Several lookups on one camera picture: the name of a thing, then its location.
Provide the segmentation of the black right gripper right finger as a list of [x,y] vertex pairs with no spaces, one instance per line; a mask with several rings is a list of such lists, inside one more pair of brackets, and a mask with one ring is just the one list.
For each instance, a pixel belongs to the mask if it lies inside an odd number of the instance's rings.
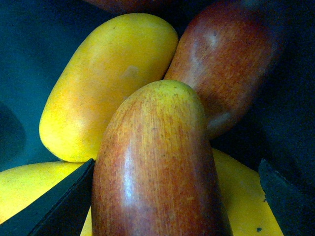
[[259,168],[260,184],[267,203],[285,236],[315,234],[315,196],[290,183],[267,160]]

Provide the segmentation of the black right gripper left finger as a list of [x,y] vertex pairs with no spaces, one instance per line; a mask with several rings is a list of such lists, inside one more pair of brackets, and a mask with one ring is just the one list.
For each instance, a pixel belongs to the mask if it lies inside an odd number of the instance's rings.
[[0,226],[2,236],[79,236],[91,206],[95,161],[88,160]]

